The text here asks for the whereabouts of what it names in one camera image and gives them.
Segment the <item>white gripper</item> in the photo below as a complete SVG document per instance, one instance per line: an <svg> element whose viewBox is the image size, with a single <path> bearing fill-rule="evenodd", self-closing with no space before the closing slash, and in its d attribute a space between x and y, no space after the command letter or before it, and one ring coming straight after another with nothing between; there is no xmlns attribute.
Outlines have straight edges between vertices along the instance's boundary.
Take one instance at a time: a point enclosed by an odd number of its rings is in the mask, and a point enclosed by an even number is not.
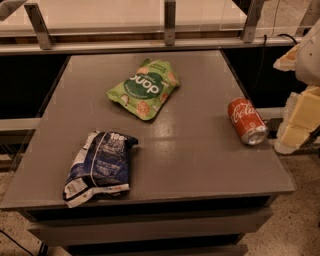
<svg viewBox="0 0 320 256"><path fill-rule="evenodd" d="M320 20L303 37L300 45L278 58L273 67L284 72L296 70L299 81L314 85L300 94L292 92L283 111L274 149L281 154L292 154L320 126Z"/></svg>

